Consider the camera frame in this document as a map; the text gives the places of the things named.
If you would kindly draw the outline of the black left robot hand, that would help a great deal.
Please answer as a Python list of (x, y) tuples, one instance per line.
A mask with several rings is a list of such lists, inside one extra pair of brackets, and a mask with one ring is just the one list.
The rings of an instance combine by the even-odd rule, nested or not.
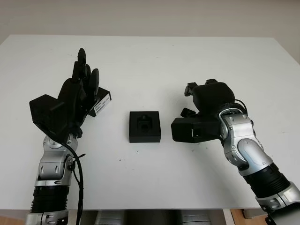
[(82, 137), (81, 125), (98, 102), (99, 70), (91, 70), (86, 63), (86, 52), (79, 49), (72, 77), (62, 85), (58, 100), (67, 107), (67, 130), (76, 138)]

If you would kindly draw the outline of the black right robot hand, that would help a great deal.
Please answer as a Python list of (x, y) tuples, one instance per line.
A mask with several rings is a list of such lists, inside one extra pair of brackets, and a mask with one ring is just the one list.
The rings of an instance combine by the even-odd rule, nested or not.
[(195, 82), (188, 83), (184, 95), (193, 97), (193, 103), (199, 110), (200, 116), (215, 114), (220, 107), (235, 100), (229, 86), (216, 79), (208, 79), (203, 85), (197, 85)]

